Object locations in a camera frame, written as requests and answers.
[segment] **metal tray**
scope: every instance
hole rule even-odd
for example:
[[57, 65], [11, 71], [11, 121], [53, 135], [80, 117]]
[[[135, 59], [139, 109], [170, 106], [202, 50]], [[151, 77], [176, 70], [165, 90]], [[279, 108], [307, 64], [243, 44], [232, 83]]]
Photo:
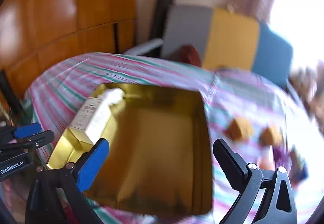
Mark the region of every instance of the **metal tray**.
[[[211, 148], [199, 92], [105, 83], [91, 95], [121, 88], [102, 134], [109, 155], [85, 195], [101, 205], [141, 214], [196, 215], [212, 207]], [[91, 149], [67, 128], [48, 169], [76, 162]]]

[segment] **striped bedsheet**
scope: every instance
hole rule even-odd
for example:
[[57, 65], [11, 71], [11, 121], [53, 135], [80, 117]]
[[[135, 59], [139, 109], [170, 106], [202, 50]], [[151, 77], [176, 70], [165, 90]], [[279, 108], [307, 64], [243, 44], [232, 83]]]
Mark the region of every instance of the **striped bedsheet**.
[[[254, 128], [254, 135], [248, 143], [234, 144], [226, 139], [230, 147], [247, 162], [256, 162], [262, 152], [258, 145], [262, 129], [267, 125], [277, 125], [286, 133], [287, 144], [295, 144], [308, 163], [310, 177], [294, 189], [298, 223], [305, 223], [322, 199], [322, 136], [310, 124], [305, 113], [281, 89], [250, 72], [210, 72], [156, 58], [89, 53], [62, 61], [39, 76], [27, 90], [26, 97], [32, 100], [34, 121], [39, 122], [44, 130], [52, 130], [55, 134], [53, 145], [39, 150], [43, 163], [46, 163], [53, 146], [83, 102], [104, 82], [150, 84], [199, 91], [205, 103], [211, 146], [216, 139], [225, 137], [223, 130], [234, 116], [248, 118]], [[238, 196], [214, 157], [212, 163], [213, 210], [206, 215], [177, 220], [178, 223], [218, 223]], [[262, 195], [263, 191], [260, 191], [246, 223], [251, 223]], [[154, 216], [109, 207], [96, 207], [95, 211], [104, 223], [159, 221]]]

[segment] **blue cushion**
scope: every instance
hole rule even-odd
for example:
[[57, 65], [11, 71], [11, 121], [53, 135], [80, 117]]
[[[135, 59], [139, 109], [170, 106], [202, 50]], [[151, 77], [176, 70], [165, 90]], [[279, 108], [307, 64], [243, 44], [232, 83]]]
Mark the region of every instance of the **blue cushion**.
[[267, 24], [260, 23], [257, 54], [252, 71], [285, 88], [289, 76], [293, 47]]

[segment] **wooden wardrobe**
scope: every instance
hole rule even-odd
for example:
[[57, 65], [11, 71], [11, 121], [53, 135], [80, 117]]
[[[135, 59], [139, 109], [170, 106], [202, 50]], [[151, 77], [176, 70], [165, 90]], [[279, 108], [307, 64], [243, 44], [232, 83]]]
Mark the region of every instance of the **wooden wardrobe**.
[[134, 20], [135, 0], [4, 0], [0, 69], [22, 98], [37, 76], [66, 58], [132, 47]]

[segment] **brown snack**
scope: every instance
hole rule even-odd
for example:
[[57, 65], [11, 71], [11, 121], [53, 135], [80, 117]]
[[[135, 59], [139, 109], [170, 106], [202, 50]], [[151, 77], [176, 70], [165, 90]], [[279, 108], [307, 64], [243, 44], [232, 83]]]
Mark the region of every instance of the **brown snack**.
[[226, 133], [233, 141], [247, 141], [254, 133], [254, 130], [248, 119], [235, 117], [226, 130]]
[[270, 126], [263, 130], [260, 136], [263, 145], [278, 146], [282, 143], [282, 136], [276, 126]]
[[187, 63], [193, 66], [201, 67], [199, 53], [193, 45], [182, 45], [167, 59], [175, 62]]

